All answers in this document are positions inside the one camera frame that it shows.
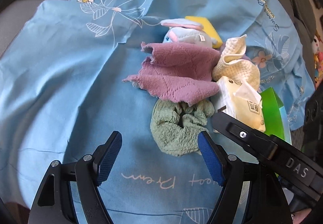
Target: tissue pack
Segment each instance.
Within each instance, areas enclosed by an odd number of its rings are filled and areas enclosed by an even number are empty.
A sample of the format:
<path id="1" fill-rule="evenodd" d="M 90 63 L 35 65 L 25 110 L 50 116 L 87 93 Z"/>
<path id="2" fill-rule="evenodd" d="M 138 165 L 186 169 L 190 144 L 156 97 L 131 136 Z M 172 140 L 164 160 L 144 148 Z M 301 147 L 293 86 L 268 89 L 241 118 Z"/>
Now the tissue pack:
<path id="1" fill-rule="evenodd" d="M 238 85 L 226 76 L 216 82 L 219 92 L 211 97 L 214 112 L 225 112 L 261 132 L 266 130 L 261 96 L 246 81 Z"/>

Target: fabric tag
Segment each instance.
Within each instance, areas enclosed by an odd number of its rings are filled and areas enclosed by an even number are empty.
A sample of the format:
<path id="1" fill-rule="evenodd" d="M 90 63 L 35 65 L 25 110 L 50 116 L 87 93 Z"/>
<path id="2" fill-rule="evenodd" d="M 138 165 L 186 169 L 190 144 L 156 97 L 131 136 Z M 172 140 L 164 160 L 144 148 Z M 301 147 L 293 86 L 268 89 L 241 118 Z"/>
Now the fabric tag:
<path id="1" fill-rule="evenodd" d="M 205 41 L 204 36 L 203 36 L 203 35 L 201 35 L 201 34 L 199 34 L 199 35 L 200 35 L 200 39 L 201 39 L 201 41 Z"/>
<path id="2" fill-rule="evenodd" d="M 271 10 L 268 8 L 267 4 L 265 5 L 266 12 L 272 17 L 275 18 L 275 15 L 271 12 Z"/>
<path id="3" fill-rule="evenodd" d="M 247 102 L 248 102 L 248 106 L 249 106 L 249 111 L 250 112 L 253 112 L 255 114 L 260 115 L 260 112 L 259 112 L 259 104 L 253 103 L 251 101 L 247 101 Z"/>

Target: bunny ear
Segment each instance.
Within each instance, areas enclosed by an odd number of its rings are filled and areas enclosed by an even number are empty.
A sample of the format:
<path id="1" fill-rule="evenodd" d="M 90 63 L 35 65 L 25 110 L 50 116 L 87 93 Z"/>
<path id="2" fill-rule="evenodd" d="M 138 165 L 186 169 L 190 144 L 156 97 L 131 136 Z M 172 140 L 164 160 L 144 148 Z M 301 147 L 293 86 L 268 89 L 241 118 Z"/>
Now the bunny ear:
<path id="1" fill-rule="evenodd" d="M 191 21 L 188 19 L 165 19 L 160 22 L 162 26 L 166 27 L 182 27 L 188 29 L 195 29 L 202 31 L 204 26 L 201 23 Z"/>

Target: yellow sponge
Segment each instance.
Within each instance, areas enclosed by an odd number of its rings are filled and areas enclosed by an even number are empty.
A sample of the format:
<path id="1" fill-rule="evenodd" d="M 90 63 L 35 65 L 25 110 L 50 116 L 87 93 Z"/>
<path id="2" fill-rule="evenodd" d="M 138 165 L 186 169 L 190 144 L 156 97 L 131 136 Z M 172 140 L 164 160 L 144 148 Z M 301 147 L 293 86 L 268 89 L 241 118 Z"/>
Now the yellow sponge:
<path id="1" fill-rule="evenodd" d="M 221 47 L 223 42 L 220 36 L 218 35 L 218 33 L 216 32 L 215 28 L 212 26 L 212 24 L 209 22 L 207 18 L 196 17 L 196 16 L 186 16 L 185 19 L 189 19 L 191 21 L 201 23 L 204 26 L 203 31 L 205 31 L 206 34 L 209 35 L 211 38 L 214 38 L 218 41 L 218 43 L 216 45 L 213 45 L 212 47 L 214 49 Z"/>

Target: cream knit cloth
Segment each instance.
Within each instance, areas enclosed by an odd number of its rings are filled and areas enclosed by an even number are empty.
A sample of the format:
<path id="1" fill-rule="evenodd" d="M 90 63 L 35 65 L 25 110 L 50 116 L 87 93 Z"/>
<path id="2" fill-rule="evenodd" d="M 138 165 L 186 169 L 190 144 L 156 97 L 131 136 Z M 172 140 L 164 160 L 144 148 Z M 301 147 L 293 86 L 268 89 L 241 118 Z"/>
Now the cream knit cloth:
<path id="1" fill-rule="evenodd" d="M 227 76 L 239 85 L 241 80 L 245 79 L 257 91 L 260 85 L 259 69 L 251 61 L 241 59 L 246 51 L 246 36 L 245 34 L 227 40 L 220 60 L 213 68 L 212 78 L 218 81 L 222 76 Z"/>

